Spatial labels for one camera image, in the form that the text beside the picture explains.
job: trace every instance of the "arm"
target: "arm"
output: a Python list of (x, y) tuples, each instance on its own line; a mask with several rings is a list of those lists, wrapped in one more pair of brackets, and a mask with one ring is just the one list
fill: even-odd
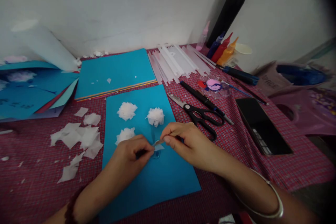
[[(169, 135), (175, 135), (174, 132), (179, 132), (178, 135), (184, 139), (184, 143)], [(163, 130), (160, 139), (188, 163), (226, 179), (242, 202), (254, 211), (265, 215), (277, 212), (278, 200), (271, 187), (254, 171), (212, 143), (195, 125), (185, 127), (185, 124), (172, 122)], [(272, 185), (282, 200), (283, 216), (268, 219), (249, 211), (255, 221), (272, 224), (318, 223), (317, 217), (298, 200), (278, 186)]]
[[(142, 149), (147, 152), (136, 159), (135, 154)], [(142, 135), (119, 143), (106, 167), (78, 196), (73, 209), (77, 223), (92, 220), (132, 182), (153, 154), (154, 147)], [(66, 211), (67, 205), (44, 224), (64, 223)]]

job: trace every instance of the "smartphone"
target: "smartphone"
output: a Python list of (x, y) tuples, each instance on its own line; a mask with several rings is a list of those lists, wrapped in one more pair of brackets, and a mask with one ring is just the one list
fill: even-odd
[(293, 151), (256, 99), (236, 99), (241, 118), (260, 152), (264, 155), (288, 155)]

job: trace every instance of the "bracelet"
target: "bracelet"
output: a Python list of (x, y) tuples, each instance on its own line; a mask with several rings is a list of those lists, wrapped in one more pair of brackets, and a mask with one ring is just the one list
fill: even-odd
[(254, 171), (255, 173), (257, 173), (263, 180), (265, 180), (265, 182), (273, 189), (273, 191), (275, 192), (275, 195), (278, 199), (278, 204), (279, 204), (279, 209), (278, 211), (273, 214), (273, 215), (265, 215), (265, 214), (261, 214), (261, 213), (258, 213), (254, 210), (252, 210), (249, 206), (247, 206), (244, 202), (242, 202), (242, 200), (238, 197), (238, 195), (235, 193), (236, 197), (239, 199), (239, 201), (247, 208), (249, 209), (251, 212), (261, 216), (261, 217), (264, 217), (264, 218), (268, 218), (268, 219), (276, 219), (276, 218), (281, 218), (283, 216), (283, 212), (284, 212), (284, 206), (282, 205), (282, 201), (280, 199), (280, 196), (279, 194), (277, 193), (276, 189), (272, 186), (271, 182), (268, 181), (267, 179), (265, 179), (261, 174), (259, 174), (258, 172), (256, 172), (255, 170), (252, 170)]
[(75, 192), (75, 194), (71, 197), (70, 202), (66, 207), (66, 212), (64, 214), (65, 224), (77, 224), (77, 221), (75, 220), (74, 213), (73, 213), (74, 207), (75, 207), (75, 203), (76, 203), (78, 196), (84, 190), (85, 187), (86, 186), (82, 186), (81, 188), (79, 188), (77, 192)]

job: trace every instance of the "red paint bottle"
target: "red paint bottle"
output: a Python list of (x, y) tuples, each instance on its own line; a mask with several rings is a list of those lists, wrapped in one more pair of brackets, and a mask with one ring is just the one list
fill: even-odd
[(211, 60), (213, 62), (217, 62), (217, 60), (219, 60), (219, 58), (222, 56), (224, 50), (228, 47), (228, 45), (230, 44), (230, 38), (232, 36), (233, 33), (230, 34), (230, 36), (226, 39), (224, 39), (223, 43), (218, 47), (218, 49), (216, 50), (215, 54), (212, 56)]

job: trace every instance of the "glue bottle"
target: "glue bottle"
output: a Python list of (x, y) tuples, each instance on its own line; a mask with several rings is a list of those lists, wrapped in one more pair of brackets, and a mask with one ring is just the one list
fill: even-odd
[(237, 37), (236, 40), (224, 50), (222, 56), (217, 61), (218, 65), (223, 66), (229, 60), (229, 58), (231, 57), (231, 55), (235, 51), (236, 42), (237, 42), (238, 38), (239, 37)]
[(217, 48), (220, 46), (220, 44), (221, 44), (221, 42), (224, 38), (224, 33), (225, 33), (225, 31), (223, 31), (223, 33), (218, 36), (216, 41), (212, 43), (212, 45), (210, 47), (210, 50), (209, 50), (208, 54), (206, 55), (207, 58), (209, 58), (209, 59), (212, 58), (212, 56), (214, 55), (214, 53), (216, 52)]
[(204, 28), (202, 35), (200, 36), (198, 40), (198, 43), (196, 45), (197, 51), (201, 51), (204, 46), (205, 40), (207, 39), (206, 37), (208, 35), (208, 31), (209, 31), (209, 24), (210, 24), (210, 21), (208, 21), (208, 23), (206, 24), (206, 27)]
[(212, 56), (211, 60), (213, 62), (217, 62), (217, 60), (219, 60), (219, 58), (222, 56), (224, 50), (228, 47), (228, 45), (230, 44), (230, 38), (232, 36), (233, 33), (230, 34), (230, 36), (226, 39), (224, 39), (223, 43), (218, 47), (217, 51), (215, 52), (215, 54)]

